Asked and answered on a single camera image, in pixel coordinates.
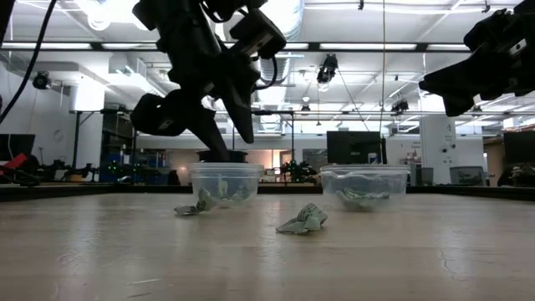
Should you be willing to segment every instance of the computer monitor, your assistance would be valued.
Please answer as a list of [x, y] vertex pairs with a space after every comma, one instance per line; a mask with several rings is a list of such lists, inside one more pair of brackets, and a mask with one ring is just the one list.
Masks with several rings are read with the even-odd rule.
[[11, 161], [24, 154], [32, 155], [35, 135], [0, 134], [0, 161]]
[[507, 164], [535, 162], [535, 131], [505, 133], [503, 144]]
[[382, 162], [381, 136], [371, 131], [328, 131], [327, 161], [335, 164]]

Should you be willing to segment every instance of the white ductwork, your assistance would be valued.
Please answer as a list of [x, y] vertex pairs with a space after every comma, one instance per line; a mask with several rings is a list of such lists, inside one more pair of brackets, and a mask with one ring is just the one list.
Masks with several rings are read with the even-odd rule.
[[[304, 0], [269, 0], [260, 9], [277, 25], [289, 42], [298, 40], [303, 24]], [[277, 84], [287, 84], [292, 59], [277, 59], [277, 66]], [[271, 82], [273, 72], [272, 60], [261, 59], [261, 84]], [[275, 86], [260, 90], [257, 92], [257, 99], [261, 105], [282, 105], [286, 97], [286, 89], [286, 87]]]

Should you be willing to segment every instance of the wooden table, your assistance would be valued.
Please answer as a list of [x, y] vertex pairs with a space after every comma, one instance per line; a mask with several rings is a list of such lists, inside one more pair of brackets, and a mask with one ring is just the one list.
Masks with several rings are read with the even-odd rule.
[[[0, 203], [0, 300], [528, 300], [535, 204], [409, 195], [378, 213], [321, 196], [177, 218], [180, 195]], [[314, 202], [306, 237], [275, 227]]]

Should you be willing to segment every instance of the clear plastic container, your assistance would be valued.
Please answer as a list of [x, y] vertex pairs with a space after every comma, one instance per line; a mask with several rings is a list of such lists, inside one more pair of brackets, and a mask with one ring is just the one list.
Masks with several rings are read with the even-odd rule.
[[408, 166], [336, 165], [321, 168], [324, 196], [349, 211], [372, 212], [405, 195]]
[[248, 163], [194, 163], [188, 165], [193, 194], [206, 190], [219, 207], [244, 205], [257, 196], [264, 166]]

